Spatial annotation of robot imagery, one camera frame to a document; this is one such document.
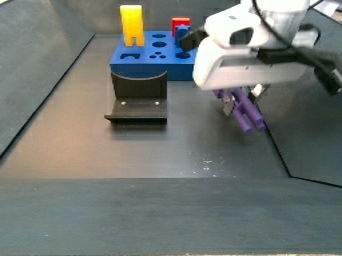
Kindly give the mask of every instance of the purple object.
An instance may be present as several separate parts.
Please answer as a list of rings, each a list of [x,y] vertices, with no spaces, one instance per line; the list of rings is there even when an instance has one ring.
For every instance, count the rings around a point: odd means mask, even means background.
[[[213,90],[213,92],[214,92],[218,99],[224,99],[224,97],[225,97],[225,90],[224,89]]]
[[[258,131],[264,131],[266,129],[265,123],[264,123],[264,118],[260,110],[252,103],[249,97],[244,93],[241,88],[236,88],[232,91],[232,94],[237,100],[237,106],[233,110],[233,116],[236,117],[236,120],[238,121],[241,128],[245,133],[252,133],[253,132],[253,127],[250,125],[249,120],[246,117],[250,119],[256,129]]]

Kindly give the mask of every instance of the blue shape sorter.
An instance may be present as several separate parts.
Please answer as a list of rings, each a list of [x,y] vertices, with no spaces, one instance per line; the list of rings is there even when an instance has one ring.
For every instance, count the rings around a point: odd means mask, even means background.
[[[125,46],[121,37],[110,66],[111,71],[131,78],[160,76],[168,71],[169,81],[193,81],[197,49],[185,53],[176,45],[172,31],[146,31],[145,46]]]

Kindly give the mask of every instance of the cable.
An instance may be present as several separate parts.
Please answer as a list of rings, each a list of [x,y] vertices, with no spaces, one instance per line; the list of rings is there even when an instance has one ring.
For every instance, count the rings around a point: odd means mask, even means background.
[[[316,8],[325,0],[317,1],[313,5],[309,6],[308,11]]]
[[[314,59],[309,54],[306,54],[298,47],[296,47],[285,37],[280,35],[280,33],[272,28],[272,26],[269,25],[269,23],[266,22],[262,16],[257,0],[252,0],[252,2],[253,2],[253,7],[256,9],[257,15],[260,16],[262,24],[266,27],[268,31],[284,43],[285,46],[292,48],[296,51],[296,53],[301,55],[316,68],[321,69],[327,76],[331,77],[331,70],[328,70],[327,66],[317,59]]]

